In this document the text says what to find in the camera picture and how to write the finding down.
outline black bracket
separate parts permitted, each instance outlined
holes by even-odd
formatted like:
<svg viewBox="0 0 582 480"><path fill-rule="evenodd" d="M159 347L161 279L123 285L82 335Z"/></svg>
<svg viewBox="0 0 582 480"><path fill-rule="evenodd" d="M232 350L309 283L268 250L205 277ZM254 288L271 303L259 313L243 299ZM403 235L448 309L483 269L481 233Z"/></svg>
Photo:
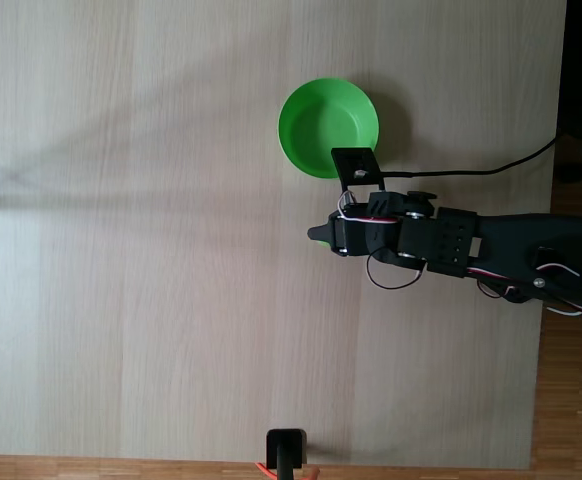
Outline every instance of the black bracket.
<svg viewBox="0 0 582 480"><path fill-rule="evenodd" d="M370 148L333 148L331 157L340 177L342 191L350 185L377 185L384 190L384 176Z"/></svg>
<svg viewBox="0 0 582 480"><path fill-rule="evenodd" d="M267 468L277 469L278 478L280 469L291 466L291 478L293 469L302 468L305 458L306 434L299 428L279 428L269 430L267 433Z"/></svg>

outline black plastic bracket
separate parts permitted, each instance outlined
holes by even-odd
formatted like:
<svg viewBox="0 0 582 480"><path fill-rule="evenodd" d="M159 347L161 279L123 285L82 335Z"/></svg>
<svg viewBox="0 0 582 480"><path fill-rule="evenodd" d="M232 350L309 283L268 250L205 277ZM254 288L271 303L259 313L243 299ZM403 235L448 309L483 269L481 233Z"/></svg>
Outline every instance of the black plastic bracket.
<svg viewBox="0 0 582 480"><path fill-rule="evenodd" d="M464 277L477 220L475 212L453 208L438 209L437 229L427 270L453 277Z"/></svg>
<svg viewBox="0 0 582 480"><path fill-rule="evenodd" d="M351 185L377 185L384 190L384 176L370 148L333 148L331 157L340 177L342 191Z"/></svg>
<svg viewBox="0 0 582 480"><path fill-rule="evenodd" d="M278 458L292 468L302 468L305 433L299 428L280 428L267 433L267 468L278 469Z"/></svg>

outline wooden floor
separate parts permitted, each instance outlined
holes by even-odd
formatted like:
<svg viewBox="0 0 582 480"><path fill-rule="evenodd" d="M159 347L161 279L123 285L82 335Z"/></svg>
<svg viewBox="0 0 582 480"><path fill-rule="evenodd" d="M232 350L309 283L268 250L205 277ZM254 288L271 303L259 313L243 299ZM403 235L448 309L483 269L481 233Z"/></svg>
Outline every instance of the wooden floor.
<svg viewBox="0 0 582 480"><path fill-rule="evenodd" d="M559 164L579 151L561 141ZM554 183L552 211L582 215L582 184ZM253 464L115 459L1 457L0 479L264 478ZM321 479L580 479L582 478L582 317L543 320L536 395L533 465L529 471L322 467Z"/></svg>

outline black cable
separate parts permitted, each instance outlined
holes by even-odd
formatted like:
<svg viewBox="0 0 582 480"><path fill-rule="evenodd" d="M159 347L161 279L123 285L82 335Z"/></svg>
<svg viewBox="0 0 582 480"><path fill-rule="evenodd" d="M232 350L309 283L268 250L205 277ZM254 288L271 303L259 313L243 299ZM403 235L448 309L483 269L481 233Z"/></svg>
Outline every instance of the black cable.
<svg viewBox="0 0 582 480"><path fill-rule="evenodd" d="M382 176L384 178L415 178L415 177L445 177L449 175L494 175L496 173L504 172L509 168L522 165L523 163L533 160L538 155L541 155L546 150L551 148L553 144L558 140L560 135L556 135L553 140L547 143L544 147L535 153L532 153L528 157L521 158L515 162L507 163L493 170L440 170L438 172L383 172Z"/></svg>
<svg viewBox="0 0 582 480"><path fill-rule="evenodd" d="M422 278L422 270L418 270L418 273L417 273L416 277L413 280L411 280L409 283L405 283L404 285L399 285L397 287L385 287L384 285L380 285L378 282L376 282L373 279L373 277L371 276L371 271L369 270L369 262L371 261L371 258L373 257L373 255L375 255L377 252L379 252L380 250L382 250L384 248L388 249L389 247L376 248L367 257L367 277L369 277L369 281L372 284L374 284L376 287L380 287L380 288L382 288L384 290L401 290L402 288L410 287L411 285L413 285L415 282L417 282L418 280L420 280Z"/></svg>

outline black power cable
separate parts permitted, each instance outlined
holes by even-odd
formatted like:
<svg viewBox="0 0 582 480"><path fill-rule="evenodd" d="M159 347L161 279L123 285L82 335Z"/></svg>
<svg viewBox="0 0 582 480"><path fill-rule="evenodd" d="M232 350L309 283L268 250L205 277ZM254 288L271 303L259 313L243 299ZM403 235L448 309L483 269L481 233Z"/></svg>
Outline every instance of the black power cable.
<svg viewBox="0 0 582 480"><path fill-rule="evenodd" d="M543 154L549 148L553 146L553 144L560 138L560 135L557 135L547 143L544 147L542 147L537 152L532 153L528 157L521 158L520 160L516 160L515 162L507 163L498 168L494 168L493 170L440 170L437 172L383 172L382 176L384 178L415 178L415 177L446 177L450 175L494 175L496 173L504 172L510 168L516 167L518 165L522 165L523 163L528 162L529 160L533 160L538 155Z"/></svg>

